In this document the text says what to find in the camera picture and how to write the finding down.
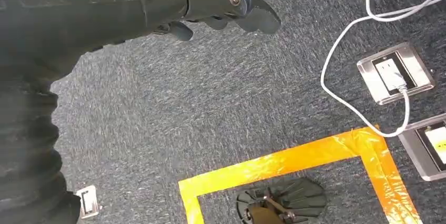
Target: electrical outlet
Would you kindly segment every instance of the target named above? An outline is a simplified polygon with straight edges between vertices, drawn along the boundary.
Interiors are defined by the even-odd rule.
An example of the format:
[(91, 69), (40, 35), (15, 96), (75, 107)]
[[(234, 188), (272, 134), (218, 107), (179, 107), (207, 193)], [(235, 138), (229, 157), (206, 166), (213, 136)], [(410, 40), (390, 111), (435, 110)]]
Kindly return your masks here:
[(369, 56), (357, 65), (373, 99), (380, 105), (403, 98), (398, 87), (404, 84), (409, 96), (434, 87), (432, 76), (409, 43)]
[(446, 114), (410, 124), (398, 137), (424, 180), (446, 178)]
[(393, 59), (387, 59), (375, 65), (378, 73), (386, 85), (387, 90), (396, 90), (402, 85), (406, 85), (400, 70)]

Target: stainless steel outlet plate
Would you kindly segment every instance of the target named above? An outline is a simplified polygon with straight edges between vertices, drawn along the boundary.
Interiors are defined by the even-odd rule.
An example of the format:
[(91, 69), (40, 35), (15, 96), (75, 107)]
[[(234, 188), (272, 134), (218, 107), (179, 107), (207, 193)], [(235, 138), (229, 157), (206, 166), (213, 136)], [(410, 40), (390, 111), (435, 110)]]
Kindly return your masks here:
[(435, 86), (432, 76), (417, 51), (409, 43), (402, 43), (357, 63), (362, 78), (366, 82), (373, 99), (378, 104), (384, 105), (403, 98), (403, 95), (397, 90), (388, 89), (377, 70), (377, 64), (388, 60), (387, 58), (393, 58), (392, 62), (399, 65), (401, 74), (405, 75), (406, 82), (410, 83), (408, 85), (409, 96), (432, 89)]
[(446, 114), (419, 121), (398, 137), (425, 181), (446, 178)]
[(99, 206), (96, 196), (96, 187), (85, 187), (76, 192), (80, 197), (80, 218), (86, 219), (99, 214)]

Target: orange tape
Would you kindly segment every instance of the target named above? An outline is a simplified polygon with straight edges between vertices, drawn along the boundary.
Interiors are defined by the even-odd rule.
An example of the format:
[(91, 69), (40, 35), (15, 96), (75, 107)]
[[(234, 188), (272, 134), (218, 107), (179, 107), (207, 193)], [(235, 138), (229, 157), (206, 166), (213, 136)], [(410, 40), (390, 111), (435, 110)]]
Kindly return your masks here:
[(330, 136), (180, 181), (187, 222), (204, 224), (198, 196), (357, 156), (364, 163), (389, 223), (422, 224), (384, 138), (370, 128)]

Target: white charging cable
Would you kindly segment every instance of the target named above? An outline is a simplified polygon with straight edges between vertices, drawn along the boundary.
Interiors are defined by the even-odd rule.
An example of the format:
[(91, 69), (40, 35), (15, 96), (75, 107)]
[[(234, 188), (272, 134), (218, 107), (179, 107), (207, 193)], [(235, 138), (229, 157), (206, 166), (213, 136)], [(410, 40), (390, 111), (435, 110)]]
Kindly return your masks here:
[(402, 126), (399, 127), (395, 132), (393, 132), (391, 134), (385, 134), (385, 133), (381, 132), (380, 130), (378, 130), (375, 126), (373, 126), (372, 123), (370, 123), (364, 117), (364, 115), (362, 115), (361, 112), (359, 112), (355, 107), (353, 107), (351, 104), (349, 104), (348, 102), (346, 102), (345, 100), (343, 100), (342, 98), (340, 98), (339, 96), (334, 94), (330, 89), (328, 89), (326, 87), (326, 85), (325, 85), (325, 74), (327, 72), (327, 68), (328, 68), (328, 64), (330, 63), (330, 59), (333, 56), (333, 53), (334, 53), (336, 47), (338, 47), (339, 42), (341, 42), (342, 38), (346, 35), (348, 30), (353, 25), (355, 25), (356, 23), (359, 23), (359, 22), (362, 22), (362, 21), (366, 21), (366, 20), (370, 20), (370, 19), (375, 19), (375, 20), (377, 20), (379, 22), (392, 22), (392, 21), (401, 20), (403, 18), (406, 18), (406, 17), (408, 17), (410, 15), (415, 14), (416, 12), (420, 11), (421, 9), (423, 9), (425, 6), (429, 6), (429, 5), (438, 3), (440, 1), (442, 1), (442, 0), (426, 0), (426, 1), (424, 1), (420, 5), (408, 7), (408, 8), (405, 8), (405, 9), (398, 10), (398, 11), (393, 11), (393, 12), (388, 12), (388, 13), (375, 15), (370, 10), (370, 0), (366, 0), (366, 9), (367, 9), (367, 14), (369, 16), (362, 17), (362, 18), (356, 19), (353, 22), (351, 22), (342, 31), (342, 33), (339, 35), (338, 39), (336, 39), (336, 41), (334, 42), (333, 46), (330, 49), (330, 52), (328, 53), (328, 56), (327, 56), (327, 59), (326, 59), (324, 65), (323, 65), (322, 73), (321, 73), (321, 77), (320, 77), (320, 84), (322, 86), (322, 89), (327, 94), (329, 94), (331, 97), (333, 97), (335, 100), (337, 100), (338, 102), (344, 104), (346, 107), (348, 107), (350, 110), (352, 110), (356, 115), (358, 115), (364, 121), (364, 123), (367, 124), (367, 126), (369, 126), (373, 131), (375, 131), (378, 135), (380, 135), (382, 137), (394, 137), (394, 136), (397, 136), (397, 135), (401, 134), (402, 132), (404, 132), (404, 130), (407, 128), (407, 125), (409, 123), (409, 117), (410, 117), (410, 103), (409, 103), (409, 95), (407, 94), (407, 88), (406, 88), (405, 81), (402, 79), (401, 76), (396, 76), (396, 77), (400, 78), (401, 81), (404, 82), (403, 85), (398, 87), (398, 91), (400, 91), (400, 93), (403, 95), (404, 102), (405, 102), (404, 122), (403, 122)]

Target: white cable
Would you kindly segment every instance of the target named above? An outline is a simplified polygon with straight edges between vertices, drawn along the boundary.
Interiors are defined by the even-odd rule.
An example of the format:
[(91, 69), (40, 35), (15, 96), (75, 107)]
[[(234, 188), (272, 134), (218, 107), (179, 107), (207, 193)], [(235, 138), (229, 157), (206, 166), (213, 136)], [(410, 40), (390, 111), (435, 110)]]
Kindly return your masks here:
[[(396, 18), (394, 21), (399, 20), (399, 19), (403, 19), (405, 17), (408, 17), (409, 15), (406, 15), (407, 13), (411, 13), (410, 15), (418, 12), (419, 10), (421, 10), (423, 7), (425, 6), (429, 6), (435, 3), (438, 3), (442, 0), (426, 0), (425, 2), (423, 2), (420, 5), (416, 5), (416, 6), (412, 6), (412, 7), (408, 7), (405, 9), (401, 9), (398, 11), (393, 11), (393, 12), (388, 12), (388, 13), (383, 13), (383, 14), (379, 14), (379, 15), (373, 15), (372, 12), (369, 13), (369, 16), (366, 17), (362, 17), (362, 18), (358, 18), (356, 20), (354, 20), (353, 22), (351, 22), (343, 31), (342, 33), (339, 35), (338, 39), (336, 39), (336, 41), (334, 42), (333, 46), (330, 49), (330, 52), (328, 53), (327, 59), (323, 65), (322, 68), (322, 73), (321, 73), (321, 77), (320, 77), (320, 84), (322, 86), (322, 89), (329, 94), (331, 97), (333, 97), (335, 100), (337, 100), (338, 102), (344, 104), (346, 107), (348, 107), (350, 110), (352, 110), (356, 115), (358, 115), (363, 121), (364, 123), (367, 124), (367, 126), (369, 126), (373, 131), (375, 131), (378, 135), (382, 136), (382, 137), (394, 137), (397, 136), (399, 134), (401, 134), (402, 132), (404, 132), (404, 130), (406, 129), (408, 123), (409, 123), (409, 117), (410, 117), (410, 103), (409, 103), (409, 95), (407, 94), (407, 89), (399, 89), (399, 91), (401, 91), (401, 93), (403, 94), (404, 97), (404, 102), (405, 102), (405, 116), (404, 116), (404, 122), (403, 125), (401, 127), (399, 127), (395, 132), (390, 133), (390, 134), (385, 134), (381, 131), (379, 131), (378, 129), (376, 129), (375, 126), (372, 125), (372, 123), (370, 123), (365, 117), (364, 115), (361, 114), (361, 112), (359, 112), (355, 107), (353, 107), (352, 105), (350, 105), (348, 102), (346, 102), (345, 100), (343, 100), (342, 98), (340, 98), (339, 96), (337, 96), (336, 94), (334, 94), (331, 90), (329, 90), (326, 85), (325, 85), (325, 74), (327, 72), (327, 68), (328, 68), (328, 64), (330, 63), (330, 59), (333, 56), (333, 53), (336, 49), (336, 47), (338, 47), (339, 42), (342, 40), (342, 38), (346, 35), (346, 33), (348, 32), (348, 30), (355, 25), (356, 23), (365, 21), (365, 20), (369, 20), (369, 19), (374, 19), (374, 17), (376, 17), (377, 21), (381, 21), (378, 18), (381, 17), (386, 17), (386, 16), (394, 16), (394, 15), (399, 15), (399, 14), (403, 14), (400, 16), (395, 16), (393, 18)], [(368, 0), (366, 0), (366, 5), (368, 5), (368, 9), (370, 10), (370, 2)], [(382, 18), (385, 21), (381, 21), (381, 22), (391, 22), (389, 21), (391, 18)]]

